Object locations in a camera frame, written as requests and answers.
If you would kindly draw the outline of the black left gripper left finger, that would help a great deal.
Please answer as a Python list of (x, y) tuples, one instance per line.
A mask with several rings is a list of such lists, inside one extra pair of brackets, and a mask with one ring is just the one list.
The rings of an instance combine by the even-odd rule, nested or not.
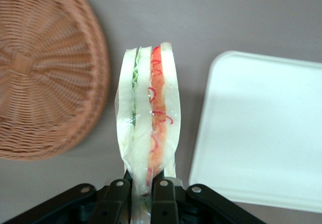
[(128, 172), (100, 190), (79, 184), (5, 223), (129, 223), (131, 187)]

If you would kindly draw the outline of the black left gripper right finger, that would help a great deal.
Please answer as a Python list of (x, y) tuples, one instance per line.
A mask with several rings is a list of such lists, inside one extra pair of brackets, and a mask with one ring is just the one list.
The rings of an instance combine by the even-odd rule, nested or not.
[(203, 184), (183, 188), (177, 178), (157, 175), (152, 186), (151, 223), (264, 223)]

